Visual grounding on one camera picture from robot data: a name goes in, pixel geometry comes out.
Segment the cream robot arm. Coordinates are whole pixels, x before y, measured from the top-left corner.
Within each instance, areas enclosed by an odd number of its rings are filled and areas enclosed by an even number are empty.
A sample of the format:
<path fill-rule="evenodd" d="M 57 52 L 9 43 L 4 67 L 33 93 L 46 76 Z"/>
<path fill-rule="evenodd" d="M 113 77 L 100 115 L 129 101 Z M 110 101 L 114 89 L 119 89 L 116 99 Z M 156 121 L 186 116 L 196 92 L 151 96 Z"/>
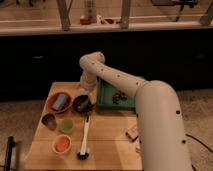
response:
<path fill-rule="evenodd" d="M 79 65 L 85 90 L 93 91 L 101 78 L 135 100 L 144 171 L 193 171 L 180 102 L 168 83 L 109 67 L 101 52 L 82 56 Z"/>

